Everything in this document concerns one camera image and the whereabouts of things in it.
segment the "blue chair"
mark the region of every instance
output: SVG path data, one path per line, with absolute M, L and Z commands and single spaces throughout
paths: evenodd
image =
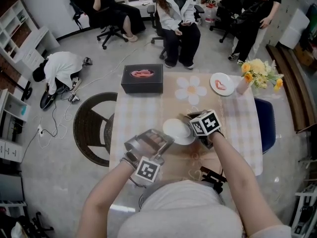
M 274 110 L 270 102 L 254 98 L 256 102 L 262 141 L 262 152 L 266 153 L 275 143 Z

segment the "person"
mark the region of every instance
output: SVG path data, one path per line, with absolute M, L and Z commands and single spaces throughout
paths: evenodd
M 74 91 L 81 82 L 79 71 L 87 64 L 92 65 L 90 58 L 82 59 L 71 52 L 56 52 L 49 55 L 32 75 L 36 82 L 46 80 L 46 91 L 49 95 L 55 94 L 56 90 L 64 85 Z
M 219 157 L 239 215 L 223 205 L 205 182 L 189 180 L 146 188 L 140 212 L 120 227 L 118 238 L 291 238 L 265 201 L 244 158 L 218 131 L 209 139 Z M 130 152 L 91 191 L 79 222 L 77 238 L 106 238 L 111 204 L 137 168 L 141 156 Z
M 233 52 L 228 56 L 229 60 L 238 58 L 238 63 L 244 62 L 253 45 L 256 46 L 254 47 L 256 53 L 268 25 L 270 25 L 281 4 L 281 0 L 245 0 L 243 8 L 247 10 L 259 2 L 263 2 L 261 9 L 257 12 L 257 18 L 259 17 L 260 21 L 246 27 L 243 33 L 241 33 L 239 41 L 235 38 Z
M 130 42 L 136 42 L 135 35 L 145 30 L 145 25 L 138 8 L 116 3 L 114 0 L 75 0 L 76 4 L 87 14 L 92 15 L 106 7 L 103 17 L 97 15 L 93 21 L 98 22 L 98 26 L 106 26 L 106 23 L 118 26 L 123 37 Z
M 193 0 L 157 0 L 159 21 L 165 36 L 168 68 L 176 66 L 181 38 L 179 61 L 188 69 L 194 68 L 193 59 L 200 41 L 200 31 L 194 17 Z

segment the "bouquet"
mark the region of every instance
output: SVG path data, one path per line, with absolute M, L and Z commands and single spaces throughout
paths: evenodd
M 247 83 L 253 83 L 256 88 L 267 88 L 267 83 L 274 85 L 274 90 L 278 91 L 283 86 L 283 74 L 278 74 L 276 64 L 273 60 L 271 66 L 267 61 L 262 62 L 260 59 L 246 61 L 241 64 L 242 77 Z

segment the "white bowl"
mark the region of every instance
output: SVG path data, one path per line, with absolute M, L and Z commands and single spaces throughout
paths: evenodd
M 179 119 L 168 119 L 163 124 L 163 132 L 174 138 L 174 143 L 190 145 L 195 141 L 190 128 Z

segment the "black box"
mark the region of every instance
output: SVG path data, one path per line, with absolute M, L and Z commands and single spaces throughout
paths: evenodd
M 150 77 L 134 77 L 133 71 L 147 69 Z M 126 93 L 163 93 L 163 64 L 136 64 L 124 67 L 121 86 Z

